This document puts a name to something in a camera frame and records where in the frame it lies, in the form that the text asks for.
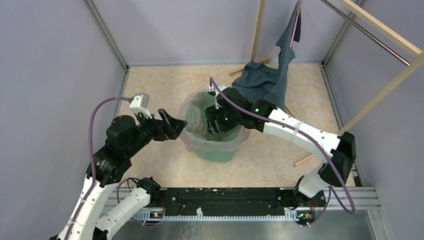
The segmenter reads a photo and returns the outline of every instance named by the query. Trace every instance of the beige floor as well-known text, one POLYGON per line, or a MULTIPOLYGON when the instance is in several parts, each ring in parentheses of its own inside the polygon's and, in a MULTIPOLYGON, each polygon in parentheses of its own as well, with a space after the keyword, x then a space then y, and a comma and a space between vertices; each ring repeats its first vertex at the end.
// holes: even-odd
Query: beige floor
MULTIPOLYGON (((148 109, 165 109, 176 117, 182 102, 194 91, 205 90, 209 77, 231 86, 239 75, 228 73, 242 65, 195 65, 132 67, 126 97, 150 95, 148 109)), ((318 64, 291 64, 285 96, 299 120, 327 132, 338 131, 336 120, 318 64)), ((120 115, 132 115, 123 103, 120 115)), ((154 142, 136 154, 125 177, 153 177, 163 187, 288 187, 320 162, 312 160, 293 167, 309 153, 275 136, 252 131, 227 163, 203 160, 185 150, 178 140, 154 142)), ((353 186, 352 178, 348 185, 353 186)))

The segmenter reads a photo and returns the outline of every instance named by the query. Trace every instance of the light purple wall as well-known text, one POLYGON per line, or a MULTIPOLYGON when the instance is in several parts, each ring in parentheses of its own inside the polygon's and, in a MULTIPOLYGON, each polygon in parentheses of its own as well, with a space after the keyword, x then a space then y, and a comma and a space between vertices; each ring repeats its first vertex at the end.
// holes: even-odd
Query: light purple wall
MULTIPOLYGON (((424 1, 373 0, 363 8, 424 49, 424 1)), ((399 47, 389 45, 412 61, 399 47)), ((352 28, 328 66, 346 120, 403 69, 404 65, 352 28)), ((362 179, 367 186, 376 187, 395 239, 423 239, 419 214, 424 211, 423 90, 421 66, 351 128, 362 179)))
MULTIPOLYGON (((0 239, 46 240, 77 202, 94 107, 123 69, 82 0, 0 1, 0 239)), ((95 120, 94 148, 115 105, 95 120)))
MULTIPOLYGON (((249 61, 259 0, 95 0, 129 65, 249 61)), ((296 0, 265 3, 257 60, 277 61, 275 43, 296 0)), ((295 61, 322 61, 343 19, 319 0, 305 0, 295 61)))

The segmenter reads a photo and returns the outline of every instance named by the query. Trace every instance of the green bucket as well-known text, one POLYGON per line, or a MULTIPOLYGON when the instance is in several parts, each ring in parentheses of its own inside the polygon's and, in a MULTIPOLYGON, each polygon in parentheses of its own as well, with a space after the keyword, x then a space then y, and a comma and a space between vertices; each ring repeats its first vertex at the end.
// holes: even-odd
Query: green bucket
POLYGON ((207 132, 208 122, 205 109, 215 104, 215 97, 207 91, 192 94, 180 109, 186 109, 184 119, 187 127, 184 129, 180 139, 188 149, 195 152, 202 159, 226 163, 230 161, 241 142, 245 139, 247 130, 242 126, 236 126, 228 132, 212 135, 207 132))

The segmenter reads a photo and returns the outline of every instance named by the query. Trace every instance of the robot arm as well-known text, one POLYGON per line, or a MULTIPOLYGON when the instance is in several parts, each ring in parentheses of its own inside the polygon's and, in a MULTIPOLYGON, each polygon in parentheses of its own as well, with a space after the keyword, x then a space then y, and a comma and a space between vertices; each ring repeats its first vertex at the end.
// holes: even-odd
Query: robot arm
POLYGON ((160 186, 150 178, 137 184, 134 194, 119 204, 110 214, 100 213, 106 201, 131 167, 130 159, 150 141, 176 140, 187 122, 171 117, 159 109, 162 120, 155 119, 147 110, 149 96, 136 95, 130 104, 138 124, 132 116, 116 117, 106 130, 105 145, 94 154, 96 179, 88 166, 84 185, 69 221, 59 235, 51 240, 107 240, 139 209, 150 203, 160 186))
POLYGON ((245 97, 241 96, 237 89, 223 85, 218 87, 237 106, 265 117, 269 121, 252 117, 236 109, 211 86, 209 87, 209 94, 215 96, 215 105, 205 109, 210 133, 217 135, 221 132, 227 132, 237 125, 242 125, 247 129, 255 129, 288 140, 315 155, 323 162, 323 165, 302 176, 294 189, 294 194, 305 202, 330 185, 341 187, 334 171, 330 168, 326 157, 316 146, 316 143, 324 149, 324 153, 334 163, 338 173, 346 183, 356 157, 355 137, 352 134, 345 132, 342 135, 337 135, 324 132, 287 115, 282 109, 266 100, 258 99, 250 103, 245 97), (292 126, 293 129, 272 121, 285 123, 292 126), (311 136, 314 142, 299 134, 299 131, 311 136))

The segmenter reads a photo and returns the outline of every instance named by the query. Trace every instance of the wooden frame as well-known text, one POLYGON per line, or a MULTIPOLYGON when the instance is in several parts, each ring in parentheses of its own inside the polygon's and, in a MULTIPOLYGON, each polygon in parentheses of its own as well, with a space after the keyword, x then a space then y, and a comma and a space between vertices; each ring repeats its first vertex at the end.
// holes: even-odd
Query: wooden frame
MULTIPOLYGON (((413 73, 422 63, 424 63, 424 53, 421 49, 410 43, 408 40, 397 34, 395 31, 384 25, 381 21, 373 17, 371 14, 363 10, 361 7, 353 3, 351 0, 338 0, 352 13, 371 25, 390 41, 397 44, 399 47, 407 51, 415 57, 415 60, 407 66, 396 78, 393 79, 377 96, 375 96, 361 111, 356 114, 345 126, 343 126, 338 134, 348 131, 355 125, 362 117, 364 117, 371 109, 373 109, 382 99, 384 99, 393 89, 395 89, 401 82, 403 82, 411 73, 413 73)), ((295 167, 308 162, 313 159, 313 155, 296 162, 295 167)))
MULTIPOLYGON (((255 56, 256 56, 256 48, 258 45, 258 39, 259 39, 259 32, 261 30, 261 24, 262 24, 262 15, 264 14, 264 7, 265 7, 265 0, 259 0, 259 8, 257 9, 257 17, 256 17, 256 23, 254 24, 254 34, 253 34, 253 40, 252 40, 252 47, 250 50, 250 61, 254 61, 255 60, 255 56)), ((265 57, 259 61, 257 61, 260 64, 264 64, 264 63, 268 63, 269 61, 271 61, 272 57, 268 56, 265 57)), ((234 71, 231 71, 228 75, 233 76, 236 74, 239 74, 241 72, 243 72, 243 70, 245 69, 245 67, 240 67, 234 71)))

